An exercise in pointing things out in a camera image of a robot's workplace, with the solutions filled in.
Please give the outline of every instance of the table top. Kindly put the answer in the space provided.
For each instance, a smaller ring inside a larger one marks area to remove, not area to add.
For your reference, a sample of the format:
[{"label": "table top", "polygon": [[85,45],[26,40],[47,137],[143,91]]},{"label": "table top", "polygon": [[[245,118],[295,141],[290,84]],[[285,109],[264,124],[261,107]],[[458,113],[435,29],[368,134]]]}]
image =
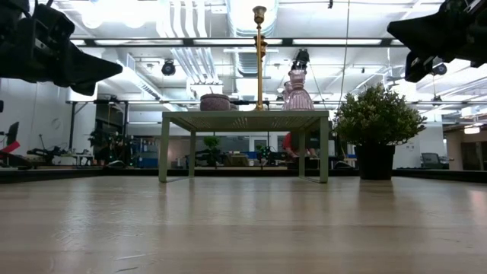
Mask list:
[{"label": "table top", "polygon": [[196,132],[283,132],[320,127],[328,111],[186,111],[163,112],[163,118]]}]

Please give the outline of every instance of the potted plant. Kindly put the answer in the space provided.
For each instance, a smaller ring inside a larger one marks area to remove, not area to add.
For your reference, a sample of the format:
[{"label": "potted plant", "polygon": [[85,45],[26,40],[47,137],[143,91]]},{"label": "potted plant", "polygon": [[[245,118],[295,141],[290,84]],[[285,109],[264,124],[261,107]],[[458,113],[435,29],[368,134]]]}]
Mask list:
[{"label": "potted plant", "polygon": [[396,145],[406,143],[425,127],[425,117],[406,105],[404,96],[370,86],[356,98],[347,94],[336,113],[336,132],[356,145],[360,178],[390,180]]},{"label": "potted plant", "polygon": [[220,145],[220,138],[216,136],[206,136],[203,139],[206,147],[208,147],[208,154],[206,158],[206,163],[210,167],[216,166],[218,161],[218,155],[220,154],[220,150],[217,147]]}]

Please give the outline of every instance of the ceiling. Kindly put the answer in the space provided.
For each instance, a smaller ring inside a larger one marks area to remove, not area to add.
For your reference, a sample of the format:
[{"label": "ceiling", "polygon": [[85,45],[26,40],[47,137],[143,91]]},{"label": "ceiling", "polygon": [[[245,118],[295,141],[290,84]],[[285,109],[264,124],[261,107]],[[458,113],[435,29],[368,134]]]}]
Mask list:
[{"label": "ceiling", "polygon": [[[75,22],[76,31],[72,39],[87,38],[160,38],[157,31],[157,23],[165,20],[169,22],[173,29],[175,24],[174,5],[182,5],[180,21],[186,20],[186,3],[192,1],[169,1],[170,18],[165,16],[161,10],[160,1],[156,0],[98,0],[99,2],[112,2],[109,12],[103,13],[104,22],[95,28],[87,27],[87,14],[93,9],[92,3],[87,0],[65,0],[55,1],[59,10],[65,12],[68,17]],[[254,1],[246,0],[245,5],[264,5],[275,0]],[[196,36],[197,12],[196,7],[202,0],[196,0],[193,12],[193,31]],[[313,0],[280,0],[278,2],[275,28],[272,36],[279,38],[389,38],[387,25],[391,21],[407,18],[416,18],[435,13],[439,4],[443,1],[438,0],[351,0],[348,9],[348,0],[335,0],[333,8],[328,8],[328,1]],[[228,23],[227,1],[207,0],[205,5],[205,31],[208,37],[231,37],[232,29]],[[253,24],[252,11],[237,12],[239,20],[248,18]],[[139,28],[127,27],[127,22],[140,20],[143,25]],[[183,35],[191,37],[189,33],[193,31],[185,28],[183,24]],[[264,63],[264,92],[265,97],[274,100],[278,93],[278,88],[282,88],[288,79],[288,71],[293,58],[296,56],[299,46],[296,47],[272,47],[268,46],[266,60]],[[130,54],[136,61],[135,70],[142,75],[145,80],[161,94],[174,94],[181,90],[181,94],[190,94],[187,91],[187,76],[176,64],[176,74],[163,76],[161,66],[165,59],[175,59],[171,48],[167,47],[120,47],[116,49],[118,56]],[[211,57],[221,81],[222,92],[225,94],[256,95],[257,81],[252,79],[240,79],[235,68],[235,53],[225,53],[228,48],[212,47]],[[374,84],[383,81],[384,75],[400,76],[405,64],[406,55],[409,52],[405,47],[374,47],[360,48],[344,46],[337,47],[310,47],[310,65],[307,70],[307,81],[305,89],[310,93],[314,100],[339,100],[341,94],[360,91],[366,84]],[[455,60],[447,64],[448,73],[444,76],[428,76],[418,84],[405,83],[404,80],[398,81],[400,84],[394,87],[399,92],[406,95],[408,100],[430,100],[433,94],[445,93],[443,100],[468,100],[471,97],[483,94],[485,85],[479,82],[474,88],[459,88],[469,83],[485,77],[485,66],[475,69],[469,68],[469,63]],[[131,100],[137,98],[141,91],[137,86],[130,84],[130,80],[125,77],[113,78],[105,81],[100,86],[100,93],[116,94],[119,97],[128,97]],[[443,109],[454,110],[455,107]]]}]

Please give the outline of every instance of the table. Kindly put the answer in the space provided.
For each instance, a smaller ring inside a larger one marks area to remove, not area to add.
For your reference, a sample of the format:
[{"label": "table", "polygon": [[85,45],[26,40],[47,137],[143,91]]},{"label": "table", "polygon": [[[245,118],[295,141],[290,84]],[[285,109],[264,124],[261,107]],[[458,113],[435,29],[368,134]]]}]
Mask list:
[{"label": "table", "polygon": [[167,183],[170,123],[191,133],[189,176],[195,175],[197,132],[299,132],[299,177],[304,177],[305,133],[320,130],[320,183],[328,181],[328,111],[186,111],[163,112],[159,181]]}]

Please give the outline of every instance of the person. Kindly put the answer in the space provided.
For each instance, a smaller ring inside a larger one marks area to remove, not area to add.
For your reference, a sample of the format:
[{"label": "person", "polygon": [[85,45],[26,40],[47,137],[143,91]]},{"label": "person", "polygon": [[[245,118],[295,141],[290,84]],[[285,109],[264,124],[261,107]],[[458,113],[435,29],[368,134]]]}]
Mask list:
[{"label": "person", "polygon": [[[289,157],[299,157],[299,148],[293,148],[291,133],[285,135],[282,147],[286,150]],[[311,157],[317,157],[317,152],[314,148],[307,148],[305,154]]]}]

